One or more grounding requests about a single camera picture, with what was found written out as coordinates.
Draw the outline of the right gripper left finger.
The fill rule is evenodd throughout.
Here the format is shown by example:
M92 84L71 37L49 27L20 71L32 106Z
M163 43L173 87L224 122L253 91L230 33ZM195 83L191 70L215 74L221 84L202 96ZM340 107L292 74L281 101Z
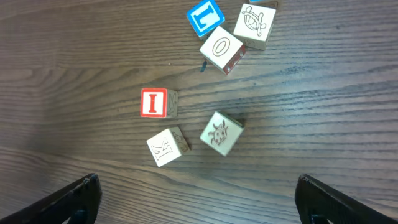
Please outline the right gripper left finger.
M98 175L88 174L36 203L2 218L1 223L94 224L101 197Z

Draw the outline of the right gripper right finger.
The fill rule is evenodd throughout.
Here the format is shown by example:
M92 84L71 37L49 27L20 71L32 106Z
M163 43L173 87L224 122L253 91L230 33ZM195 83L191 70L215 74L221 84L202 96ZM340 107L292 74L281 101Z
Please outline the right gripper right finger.
M397 220L307 174L298 178L295 204L304 224L397 224Z

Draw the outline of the wooden letter K block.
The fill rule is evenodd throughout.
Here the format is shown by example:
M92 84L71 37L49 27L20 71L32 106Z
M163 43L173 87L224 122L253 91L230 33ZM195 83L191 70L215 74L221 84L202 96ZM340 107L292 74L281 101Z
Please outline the wooden letter K block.
M163 130L147 140L147 145L158 167L190 151L179 127L172 127Z

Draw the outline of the wooden ladybug block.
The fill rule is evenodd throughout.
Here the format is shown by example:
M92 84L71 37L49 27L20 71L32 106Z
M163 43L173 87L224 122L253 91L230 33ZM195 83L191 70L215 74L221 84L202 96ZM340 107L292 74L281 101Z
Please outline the wooden ladybug block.
M244 126L228 116L215 111L209 123L200 135L200 140L223 156L232 150L244 131Z

